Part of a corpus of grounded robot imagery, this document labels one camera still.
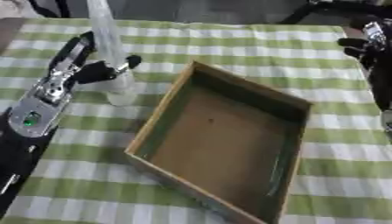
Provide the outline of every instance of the clear plastic bottle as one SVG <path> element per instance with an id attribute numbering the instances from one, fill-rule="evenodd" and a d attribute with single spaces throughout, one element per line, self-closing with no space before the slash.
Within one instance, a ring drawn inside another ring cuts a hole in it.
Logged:
<path id="1" fill-rule="evenodd" d="M 87 0 L 87 6 L 99 60 L 105 60 L 113 68 L 123 65 L 126 62 L 123 43 L 107 0 Z M 104 87 L 108 101 L 115 106 L 130 105 L 136 98 L 130 69 L 100 87 Z"/>

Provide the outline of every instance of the table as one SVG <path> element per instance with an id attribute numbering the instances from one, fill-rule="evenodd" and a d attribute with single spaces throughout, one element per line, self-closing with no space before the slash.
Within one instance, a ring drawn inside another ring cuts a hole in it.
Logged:
<path id="1" fill-rule="evenodd" d="M 1 223 L 226 223 L 128 165 L 124 148 L 191 59 L 314 102 L 281 223 L 392 221 L 392 147 L 340 27 L 118 21 L 124 49 L 143 57 L 138 97 L 110 106 L 82 87 L 60 130 Z M 29 19 L 0 57 L 0 109 L 46 72 L 85 19 Z"/>

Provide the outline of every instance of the tablecloth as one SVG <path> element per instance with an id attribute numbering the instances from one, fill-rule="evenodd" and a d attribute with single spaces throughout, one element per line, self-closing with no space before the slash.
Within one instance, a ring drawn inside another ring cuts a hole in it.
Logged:
<path id="1" fill-rule="evenodd" d="M 123 154 L 191 59 L 314 102 L 281 223 L 392 223 L 392 147 L 359 64 L 336 44 L 341 28 L 117 23 L 124 50 L 143 57 L 136 101 L 114 107 L 94 86 L 81 87 L 1 223 L 226 223 L 136 172 Z M 28 20 L 0 58 L 1 110 L 89 29 L 86 19 Z"/>

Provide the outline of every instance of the wooden box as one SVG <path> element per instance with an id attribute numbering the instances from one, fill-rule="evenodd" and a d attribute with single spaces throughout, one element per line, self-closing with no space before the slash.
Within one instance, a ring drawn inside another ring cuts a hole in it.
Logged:
<path id="1" fill-rule="evenodd" d="M 139 170 L 237 223 L 277 223 L 298 166 L 308 101 L 199 62 L 125 151 Z"/>

